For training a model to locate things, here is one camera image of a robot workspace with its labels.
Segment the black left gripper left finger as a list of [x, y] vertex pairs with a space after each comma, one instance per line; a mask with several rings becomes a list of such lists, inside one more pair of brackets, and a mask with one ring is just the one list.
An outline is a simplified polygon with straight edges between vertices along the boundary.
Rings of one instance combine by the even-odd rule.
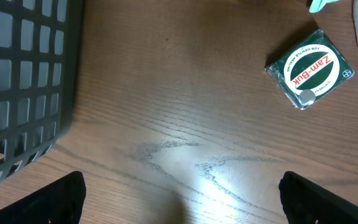
[[74, 171], [0, 210], [4, 223], [79, 223], [86, 197], [83, 174]]

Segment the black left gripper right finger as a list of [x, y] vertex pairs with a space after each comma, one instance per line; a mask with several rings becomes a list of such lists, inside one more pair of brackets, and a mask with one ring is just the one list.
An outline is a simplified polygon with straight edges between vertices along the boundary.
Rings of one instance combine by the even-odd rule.
[[358, 223], [357, 205], [295, 172], [285, 172], [278, 188], [289, 223]]

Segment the green Zam-Buk ointment tin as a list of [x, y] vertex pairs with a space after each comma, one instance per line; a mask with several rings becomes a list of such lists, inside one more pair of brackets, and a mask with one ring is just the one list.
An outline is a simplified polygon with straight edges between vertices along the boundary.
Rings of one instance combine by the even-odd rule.
[[307, 109], [355, 74], [321, 29], [267, 65], [265, 71], [300, 110]]

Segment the teal wet wipes pack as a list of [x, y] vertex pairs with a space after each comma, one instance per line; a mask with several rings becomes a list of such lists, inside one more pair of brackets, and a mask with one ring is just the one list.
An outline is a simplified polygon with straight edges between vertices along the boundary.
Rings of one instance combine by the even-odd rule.
[[320, 10], [322, 10], [322, 8], [327, 5], [330, 4], [332, 2], [337, 2], [338, 0], [311, 0], [310, 2], [310, 6], [309, 6], [309, 12], [310, 13], [317, 13]]

